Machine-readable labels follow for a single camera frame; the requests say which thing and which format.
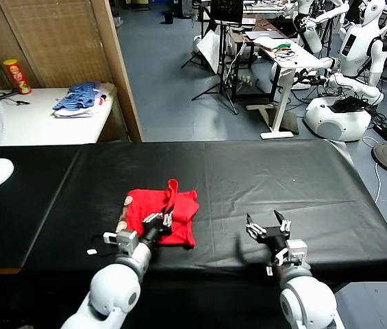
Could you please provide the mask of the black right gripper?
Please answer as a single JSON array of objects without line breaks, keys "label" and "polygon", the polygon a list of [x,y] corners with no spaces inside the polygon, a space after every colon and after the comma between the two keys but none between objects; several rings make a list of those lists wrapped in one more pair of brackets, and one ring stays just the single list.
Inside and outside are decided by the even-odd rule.
[{"label": "black right gripper", "polygon": [[247,213],[246,217],[246,233],[259,244],[265,244],[271,255],[276,256],[280,251],[286,248],[286,239],[288,236],[285,233],[290,233],[291,221],[285,219],[282,213],[278,210],[273,211],[279,226],[262,228],[256,224]]}]

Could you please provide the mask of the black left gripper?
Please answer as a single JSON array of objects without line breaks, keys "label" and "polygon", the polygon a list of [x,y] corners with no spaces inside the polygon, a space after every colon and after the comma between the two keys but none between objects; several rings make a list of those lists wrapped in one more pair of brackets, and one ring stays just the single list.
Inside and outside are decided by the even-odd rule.
[{"label": "black left gripper", "polygon": [[144,232],[141,236],[141,242],[145,245],[157,245],[165,236],[172,233],[172,217],[174,204],[168,204],[162,213],[152,213],[143,219]]}]

